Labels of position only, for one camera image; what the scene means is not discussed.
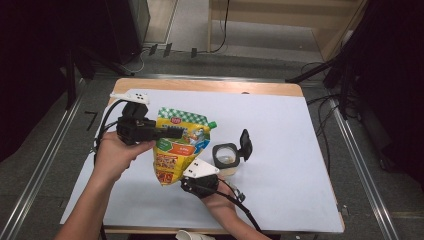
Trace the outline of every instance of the metal frame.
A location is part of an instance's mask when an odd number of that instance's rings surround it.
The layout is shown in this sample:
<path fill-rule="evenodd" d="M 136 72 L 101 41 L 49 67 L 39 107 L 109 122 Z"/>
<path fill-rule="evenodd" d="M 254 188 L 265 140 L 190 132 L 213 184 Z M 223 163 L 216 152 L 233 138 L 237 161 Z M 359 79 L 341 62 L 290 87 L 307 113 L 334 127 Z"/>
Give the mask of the metal frame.
<path fill-rule="evenodd" d="M 333 99 L 330 100 L 330 104 L 331 107 L 337 106 L 336 101 Z M 387 210 L 386 205 L 384 204 L 384 201 L 378 192 L 377 186 L 375 185 L 371 173 L 368 170 L 361 150 L 356 143 L 349 122 L 343 119 L 338 109 L 334 111 L 334 114 L 384 239 L 400 239 L 390 217 L 389 211 Z"/>
<path fill-rule="evenodd" d="M 83 92 L 87 85 L 83 79 L 80 80 L 79 85 L 81 93 L 72 107 L 65 111 L 65 114 L 63 115 L 59 126 L 56 128 L 52 139 L 47 145 L 46 150 L 31 176 L 31 179 L 28 181 L 24 192 L 17 201 L 15 208 L 13 209 L 9 220 L 0 235 L 0 240 L 16 238 L 81 103 L 81 97 L 83 96 Z"/>

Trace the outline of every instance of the white table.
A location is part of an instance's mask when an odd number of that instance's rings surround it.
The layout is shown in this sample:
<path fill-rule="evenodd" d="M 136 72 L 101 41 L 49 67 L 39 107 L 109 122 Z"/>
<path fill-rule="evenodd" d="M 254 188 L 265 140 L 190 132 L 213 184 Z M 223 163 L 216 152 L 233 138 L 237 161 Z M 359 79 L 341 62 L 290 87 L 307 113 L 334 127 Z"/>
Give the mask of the white table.
<path fill-rule="evenodd" d="M 144 82 L 144 86 L 156 88 L 149 86 L 149 81 L 139 80 L 138 83 L 143 85 Z M 169 81 L 174 81 L 171 85 L 187 83 L 183 80 Z M 227 84 L 228 88 L 236 84 L 237 88 L 251 90 L 251 93 L 261 86 L 254 84 L 254 88 L 249 88 L 248 85 L 253 83 L 206 84 Z M 212 130 L 211 143 L 199 155 L 210 163 L 213 163 L 214 145 L 235 143 L 239 147 L 242 130 L 248 129 L 253 153 L 228 179 L 244 192 L 247 198 L 243 204 L 251 210 L 265 233 L 344 231 L 307 105 L 302 96 L 296 96 L 299 94 L 277 96 L 148 88 L 130 91 L 148 94 L 151 100 L 147 114 L 149 119 L 156 119 L 160 107 L 171 107 L 203 114 L 209 121 L 216 121 L 218 127 Z M 123 103 L 117 106 L 108 122 L 121 115 L 123 106 Z M 151 151 L 140 155 L 116 183 L 104 219 L 108 232 L 175 233 L 185 229 L 225 233 L 201 201 L 184 192 L 179 183 L 162 187 L 156 179 L 152 162 Z M 61 223 L 69 216 L 92 168 L 93 154 L 90 154 Z M 242 211 L 238 213 L 250 223 Z"/>

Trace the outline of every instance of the logo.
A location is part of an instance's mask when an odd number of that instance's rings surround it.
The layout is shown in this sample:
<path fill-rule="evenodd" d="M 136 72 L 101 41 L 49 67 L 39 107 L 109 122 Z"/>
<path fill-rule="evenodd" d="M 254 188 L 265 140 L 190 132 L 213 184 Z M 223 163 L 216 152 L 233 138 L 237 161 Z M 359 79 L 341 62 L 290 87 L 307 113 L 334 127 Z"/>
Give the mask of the logo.
<path fill-rule="evenodd" d="M 171 122 L 173 124 L 179 124 L 179 123 L 181 123 L 181 118 L 179 118 L 179 117 L 172 117 L 171 118 Z"/>

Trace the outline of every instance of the food pouch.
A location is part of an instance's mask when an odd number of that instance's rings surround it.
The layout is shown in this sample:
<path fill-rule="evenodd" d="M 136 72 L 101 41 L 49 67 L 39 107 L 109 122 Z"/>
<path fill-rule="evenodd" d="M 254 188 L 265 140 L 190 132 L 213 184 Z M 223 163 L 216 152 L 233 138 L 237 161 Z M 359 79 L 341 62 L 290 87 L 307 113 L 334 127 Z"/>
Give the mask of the food pouch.
<path fill-rule="evenodd" d="M 160 184 L 170 185 L 182 178 L 184 170 L 209 144 L 210 131 L 216 123 L 208 123 L 199 114 L 163 107 L 156 127 L 184 129 L 182 138 L 161 138 L 153 148 L 156 177 Z"/>

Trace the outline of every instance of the hand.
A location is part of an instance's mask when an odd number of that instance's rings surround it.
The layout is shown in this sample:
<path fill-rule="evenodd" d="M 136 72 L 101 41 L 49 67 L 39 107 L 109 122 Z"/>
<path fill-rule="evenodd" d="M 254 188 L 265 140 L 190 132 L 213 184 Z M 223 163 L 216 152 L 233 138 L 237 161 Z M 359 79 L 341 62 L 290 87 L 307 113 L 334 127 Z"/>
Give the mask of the hand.
<path fill-rule="evenodd" d="M 116 132 L 105 133 L 97 152 L 93 176 L 109 183 L 116 182 L 132 160 L 155 144 L 155 141 L 150 141 L 127 146 Z"/>

